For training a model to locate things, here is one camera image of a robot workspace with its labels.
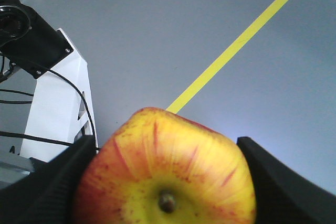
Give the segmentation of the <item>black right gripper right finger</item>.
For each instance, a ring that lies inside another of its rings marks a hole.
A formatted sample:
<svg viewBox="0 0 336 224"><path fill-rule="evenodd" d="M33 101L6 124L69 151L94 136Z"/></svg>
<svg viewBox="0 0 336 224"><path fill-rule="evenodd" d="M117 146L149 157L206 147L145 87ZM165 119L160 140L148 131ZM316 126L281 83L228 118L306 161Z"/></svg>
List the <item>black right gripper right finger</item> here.
<svg viewBox="0 0 336 224"><path fill-rule="evenodd" d="M257 199L256 223L335 223L335 195L308 181L249 137L237 145Z"/></svg>

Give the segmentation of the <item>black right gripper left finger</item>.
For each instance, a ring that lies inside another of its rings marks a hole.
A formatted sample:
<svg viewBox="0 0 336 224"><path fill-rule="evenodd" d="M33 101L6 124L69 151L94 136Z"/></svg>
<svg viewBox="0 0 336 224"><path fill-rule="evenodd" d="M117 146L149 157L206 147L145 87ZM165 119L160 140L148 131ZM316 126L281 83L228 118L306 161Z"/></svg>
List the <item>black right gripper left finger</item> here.
<svg viewBox="0 0 336 224"><path fill-rule="evenodd" d="M35 172L1 190L1 223L70 223L72 199L96 154L83 136Z"/></svg>

